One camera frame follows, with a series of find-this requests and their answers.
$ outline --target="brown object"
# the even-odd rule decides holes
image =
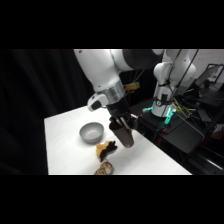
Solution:
[[[117,149],[117,146],[115,145],[116,142],[105,142],[105,144],[97,144],[96,145],[96,155],[99,159],[99,161],[103,161],[106,159],[107,155],[111,152],[114,152]]]
[[[109,163],[108,160],[105,160],[104,163],[100,166],[100,169],[97,170],[94,176],[106,176],[111,175],[113,173],[113,166]]]

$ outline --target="cable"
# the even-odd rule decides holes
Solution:
[[[135,73],[135,76],[134,76],[134,79],[133,80],[135,80],[136,79],[136,76],[138,75],[138,71],[136,71],[136,73]]]
[[[204,146],[202,146],[202,148],[203,148],[203,149],[206,149],[206,150],[208,150],[208,151],[210,151],[210,152],[214,153],[215,155],[217,155],[217,156],[221,157],[222,159],[224,159],[224,157],[223,157],[223,156],[221,156],[220,154],[218,154],[218,153],[216,153],[216,152],[212,151],[211,149],[209,149],[209,148],[207,148],[207,147],[204,147]]]
[[[202,109],[202,108],[200,108],[200,107],[198,107],[198,106],[195,106],[195,105],[192,105],[192,104],[188,103],[185,99],[183,99],[183,101],[184,101],[186,104],[190,105],[191,107],[195,107],[195,108],[197,108],[197,109],[199,109],[199,110],[203,110],[203,111],[205,111],[204,109]]]
[[[194,118],[193,117],[190,117],[191,118],[191,120],[194,122],[194,124],[197,126],[197,127],[199,127],[199,125],[197,124],[197,122],[194,120]]]
[[[171,91],[171,93],[172,93],[171,95],[173,95],[173,92],[174,92],[174,91],[171,89],[170,85],[168,85],[168,86],[169,86],[169,89],[170,89],[170,91]]]
[[[195,118],[195,119],[198,119],[198,120],[201,120],[201,118],[199,118],[199,117],[195,117],[195,116],[193,116],[192,114],[191,114],[191,117],[193,117],[193,118]]]
[[[186,72],[184,73],[182,79],[180,80],[179,84],[178,84],[177,87],[174,89],[174,91],[175,91],[176,89],[178,90],[178,88],[179,88],[180,84],[182,83],[184,77],[186,76],[186,74],[187,74],[189,68],[191,67],[192,63],[194,62],[194,59],[195,59],[195,57],[197,56],[198,51],[199,51],[199,49],[197,49],[197,51],[196,51],[196,53],[195,53],[193,59],[191,60],[190,65],[188,66]],[[173,93],[174,93],[174,91],[172,91],[172,94],[171,94],[171,97],[170,97],[169,101],[171,101],[171,99],[172,99],[172,97],[173,97]],[[167,106],[168,106],[168,105],[166,105],[166,107],[165,107],[165,109],[164,109],[164,111],[163,111],[163,114],[162,114],[162,116],[161,116],[161,118],[160,118],[160,120],[159,120],[158,125],[160,124],[160,122],[161,122],[161,120],[162,120],[162,118],[163,118],[163,115],[164,115],[164,113],[166,112]]]
[[[183,79],[185,78],[185,76],[186,76],[186,74],[187,74],[188,70],[190,69],[191,65],[193,64],[194,59],[195,59],[195,57],[197,56],[197,54],[198,54],[198,51],[199,51],[199,50],[200,50],[200,49],[197,49],[196,53],[194,54],[194,57],[193,57],[193,59],[191,60],[191,63],[190,63],[190,65],[188,66],[188,68],[187,68],[186,72],[184,73],[184,75],[183,75],[182,79],[181,79],[181,80],[180,80],[180,82],[178,83],[177,88],[179,88],[179,87],[180,87],[180,84],[182,83],[182,81],[183,81]]]
[[[182,51],[182,49],[180,49],[180,51],[178,52],[177,57],[175,58],[173,64],[176,62],[176,60],[177,60],[177,58],[179,57],[181,51]],[[168,80],[170,80],[170,76],[171,76],[171,73],[172,73],[172,71],[173,71],[173,68],[174,68],[174,67],[172,67],[171,70],[170,70],[170,73],[169,73],[169,76],[168,76]]]
[[[186,110],[187,113],[188,113],[188,115],[186,115],[186,113],[183,111],[183,109],[182,109],[181,106],[179,105],[178,101],[177,101],[175,98],[173,98],[173,100],[174,100],[175,108],[176,108],[177,112],[182,113],[186,118],[189,118],[189,117],[190,117],[190,112],[188,111],[188,109],[185,108],[185,110]]]
[[[132,83],[135,83],[141,76],[142,74],[145,72],[145,70],[142,71],[142,73],[132,82]]]
[[[205,99],[209,99],[209,100],[217,100],[217,101],[224,101],[224,99],[219,99],[219,98],[209,98],[206,96],[203,96]]]
[[[145,70],[142,71],[142,73],[133,81],[133,83],[135,83],[141,76],[142,74],[145,72]]]
[[[186,122],[188,125],[190,125],[195,131],[197,131],[202,137],[203,137],[203,139],[202,139],[202,141],[201,142],[203,142],[204,140],[205,140],[205,136],[197,129],[197,128],[195,128],[193,125],[191,125],[189,122],[187,122],[184,118],[182,118],[178,113],[177,113],[177,116],[178,117],[180,117],[184,122]]]

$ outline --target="white table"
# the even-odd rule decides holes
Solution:
[[[116,141],[118,149],[107,159],[114,175],[190,175],[150,141],[133,131],[135,144],[126,149],[109,130],[106,109],[90,112],[87,107],[45,119],[48,169],[50,175],[93,175],[100,168],[96,146],[82,141],[79,130],[89,122],[103,124],[101,143]]]

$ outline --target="green light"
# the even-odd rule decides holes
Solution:
[[[167,118],[165,120],[165,124],[169,124],[172,115],[173,115],[173,111],[171,110],[171,107],[170,107],[169,110],[168,110],[168,113],[167,113]]]
[[[152,107],[150,107],[150,108],[146,108],[146,109],[143,109],[143,112],[146,112],[146,111],[150,111],[150,110],[152,110],[152,109],[153,109],[154,104],[155,104],[155,101],[154,101],[154,103],[153,103]]]
[[[165,124],[169,124],[171,117],[167,117],[165,120]]]
[[[143,112],[150,111],[150,110],[152,110],[152,107],[151,108],[143,109]]]

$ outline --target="gray bowl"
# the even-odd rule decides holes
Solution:
[[[100,143],[103,137],[104,127],[100,123],[89,123],[83,126],[80,130],[82,140],[89,144]]]

